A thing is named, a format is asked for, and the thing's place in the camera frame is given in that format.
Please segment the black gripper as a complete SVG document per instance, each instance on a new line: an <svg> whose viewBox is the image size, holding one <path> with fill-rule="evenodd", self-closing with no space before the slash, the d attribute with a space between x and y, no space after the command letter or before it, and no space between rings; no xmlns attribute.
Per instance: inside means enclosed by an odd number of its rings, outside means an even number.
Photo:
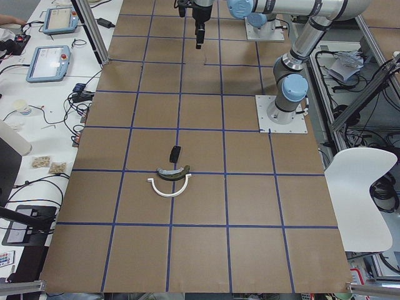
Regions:
<svg viewBox="0 0 400 300"><path fill-rule="evenodd" d="M213 0L193 0L192 17L195 20L196 49L201 49L204 44L204 34L198 33L205 29L205 23L210 20L213 8Z"/></svg>

